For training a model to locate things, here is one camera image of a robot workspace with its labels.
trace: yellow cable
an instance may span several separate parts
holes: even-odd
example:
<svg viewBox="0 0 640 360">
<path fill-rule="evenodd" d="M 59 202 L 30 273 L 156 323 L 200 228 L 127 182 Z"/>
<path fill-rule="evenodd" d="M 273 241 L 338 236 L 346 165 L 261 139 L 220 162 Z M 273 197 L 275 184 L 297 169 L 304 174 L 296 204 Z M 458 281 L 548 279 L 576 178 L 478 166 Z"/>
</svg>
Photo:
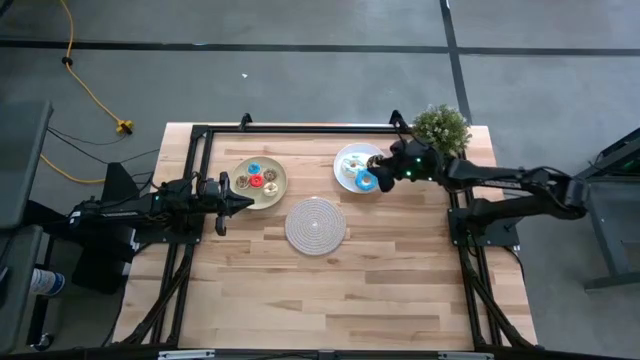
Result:
<svg viewBox="0 0 640 360">
<path fill-rule="evenodd" d="M 67 174 L 66 172 L 64 172 L 63 170 L 58 169 L 57 166 L 53 165 L 53 163 L 51 161 L 49 161 L 49 159 L 47 159 L 44 155 L 40 154 L 40 158 L 42 160 L 44 160 L 44 162 L 47 163 L 47 165 L 51 166 L 51 168 L 53 170 L 55 170 L 56 172 L 60 173 L 60 175 L 66 177 L 67 179 L 73 181 L 73 182 L 77 182 L 79 184 L 102 184 L 104 182 L 104 179 L 98 179 L 98 180 L 82 180 L 82 179 L 78 179 L 75 178 L 69 174 Z"/>
<path fill-rule="evenodd" d="M 67 55 L 66 55 L 66 57 L 70 59 L 71 58 L 71 47 L 73 46 L 73 37 L 74 37 L 73 16 L 71 15 L 71 11 L 69 11 L 69 8 L 67 7 L 67 4 L 64 2 L 64 0 L 60 0 L 60 4 L 62 4 L 62 7 L 64 8 L 64 11 L 67 13 L 67 17 L 69 18 L 69 45 L 67 46 Z M 71 70 L 71 66 L 70 66 L 69 62 L 66 62 L 65 66 L 66 66 L 67 71 L 69 72 L 69 74 L 71 74 L 71 76 L 73 76 L 78 81 L 78 83 L 80 83 L 80 85 L 82 85 L 82 87 L 87 91 L 89 96 L 91 96 L 91 99 L 93 99 L 93 101 L 100 108 L 102 108 L 102 110 L 104 110 L 107 114 L 109 114 L 109 116 L 111 116 L 113 118 L 113 120 L 115 120 L 116 124 L 118 124 L 118 127 L 116 128 L 116 131 L 119 134 L 125 133 L 125 127 L 128 128 L 128 129 L 132 129 L 133 128 L 133 122 L 131 120 L 125 121 L 125 120 L 120 119 L 114 113 L 112 113 L 111 110 L 109 110 L 106 106 L 104 106 L 100 102 L 100 100 L 98 100 L 98 98 L 89 89 L 87 84 L 85 84 L 82 80 L 80 80 L 80 77 L 78 75 L 76 75 L 76 73 L 73 72 L 73 70 Z"/>
</svg>

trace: potted plant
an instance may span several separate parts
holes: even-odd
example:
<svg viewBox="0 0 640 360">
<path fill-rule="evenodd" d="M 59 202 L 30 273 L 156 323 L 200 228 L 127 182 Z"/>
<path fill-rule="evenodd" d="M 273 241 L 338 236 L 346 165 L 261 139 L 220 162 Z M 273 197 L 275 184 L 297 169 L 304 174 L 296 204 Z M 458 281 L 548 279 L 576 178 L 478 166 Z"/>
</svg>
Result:
<svg viewBox="0 0 640 360">
<path fill-rule="evenodd" d="M 467 120 L 457 109 L 446 104 L 429 105 L 416 116 L 413 134 L 447 157 L 464 151 L 471 138 Z"/>
</svg>

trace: wooden table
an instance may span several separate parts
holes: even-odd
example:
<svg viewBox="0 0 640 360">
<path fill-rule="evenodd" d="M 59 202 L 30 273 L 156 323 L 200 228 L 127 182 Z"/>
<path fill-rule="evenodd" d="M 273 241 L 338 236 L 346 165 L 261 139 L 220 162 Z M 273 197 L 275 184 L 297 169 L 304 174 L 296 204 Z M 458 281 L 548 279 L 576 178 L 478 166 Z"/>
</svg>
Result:
<svg viewBox="0 0 640 360">
<path fill-rule="evenodd" d="M 156 183 L 182 176 L 191 126 L 167 125 Z M 471 133 L 468 158 L 495 166 L 487 127 L 474 126 Z M 460 261 L 448 234 L 447 193 L 434 183 L 402 181 L 387 194 L 358 195 L 333 176 L 334 156 L 345 145 L 371 143 L 389 155 L 395 140 L 363 134 L 216 134 L 209 176 L 266 155 L 286 168 L 289 187 L 277 205 L 228 220 L 226 237 L 215 234 L 214 217 L 207 217 L 195 251 L 180 347 L 472 349 Z M 500 190 L 474 191 L 478 197 L 502 198 Z M 289 209 L 311 196 L 333 201 L 347 218 L 345 241 L 326 256 L 301 255 L 284 236 Z M 166 245 L 152 245 L 134 259 L 114 341 L 126 337 L 156 300 L 166 252 Z M 496 301 L 535 343 L 517 262 L 500 248 L 488 248 L 487 259 Z M 478 308 L 488 339 L 486 310 Z"/>
</svg>

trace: gray floor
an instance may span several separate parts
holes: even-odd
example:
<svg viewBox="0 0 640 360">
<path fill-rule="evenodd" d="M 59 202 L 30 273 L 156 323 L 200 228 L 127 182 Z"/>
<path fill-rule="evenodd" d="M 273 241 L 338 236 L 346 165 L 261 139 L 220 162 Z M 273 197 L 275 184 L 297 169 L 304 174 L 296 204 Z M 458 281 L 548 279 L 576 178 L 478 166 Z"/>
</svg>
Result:
<svg viewBox="0 0 640 360">
<path fill-rule="evenodd" d="M 446 45 L 436 0 L 69 0 L 84 40 L 251 44 Z M 634 0 L 450 0 L 458 43 L 496 47 L 640 47 Z M 16 0 L 0 36 L 65 40 L 56 1 Z M 60 63 L 62 50 L 0 49 L 0 101 L 51 99 L 51 125 L 107 141 L 113 122 Z M 136 134 L 89 148 L 118 160 L 159 146 L 167 121 L 386 122 L 428 104 L 457 105 L 447 55 L 74 51 L 74 69 Z M 640 57 L 463 56 L 475 124 L 490 126 L 498 163 L 576 173 L 640 125 Z M 81 178 L 105 168 L 55 138 L 44 153 Z M 155 157 L 130 163 L 152 170 Z M 46 165 L 32 197 L 61 212 L 99 186 L 70 183 Z M 518 230 L 540 344 L 555 350 L 640 357 L 640 286 L 585 293 L 605 275 L 589 221 L 548 217 Z M 54 262 L 70 269 L 72 251 Z M 101 312 L 91 311 L 100 301 Z M 58 348 L 102 342 L 119 306 L 74 290 L 60 300 Z"/>
</svg>

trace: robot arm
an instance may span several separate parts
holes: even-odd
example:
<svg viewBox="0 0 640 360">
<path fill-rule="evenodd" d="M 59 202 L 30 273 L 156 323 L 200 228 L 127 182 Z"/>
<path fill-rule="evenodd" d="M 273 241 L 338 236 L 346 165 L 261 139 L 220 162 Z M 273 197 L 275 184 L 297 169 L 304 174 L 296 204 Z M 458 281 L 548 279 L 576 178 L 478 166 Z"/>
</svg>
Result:
<svg viewBox="0 0 640 360">
<path fill-rule="evenodd" d="M 197 178 L 196 191 L 192 181 Z M 229 176 L 220 173 L 220 180 L 201 180 L 194 173 L 191 179 L 162 183 L 156 192 L 140 198 L 137 194 L 120 201 L 100 202 L 94 199 L 76 205 L 69 217 L 72 228 L 98 224 L 122 224 L 132 228 L 163 228 L 171 232 L 187 231 L 189 217 L 217 214 L 216 232 L 226 234 L 224 219 L 254 203 L 253 199 L 235 194 L 229 188 Z"/>
<path fill-rule="evenodd" d="M 549 167 L 531 170 L 476 166 L 461 159 L 446 159 L 435 148 L 418 140 L 398 140 L 391 145 L 391 157 L 369 159 L 368 170 L 378 178 L 383 192 L 395 181 L 435 181 L 450 192 L 474 186 L 526 191 L 531 196 L 491 202 L 474 199 L 469 205 L 466 225 L 478 235 L 499 219 L 548 214 L 559 219 L 578 219 L 586 214 L 588 187 Z"/>
</svg>

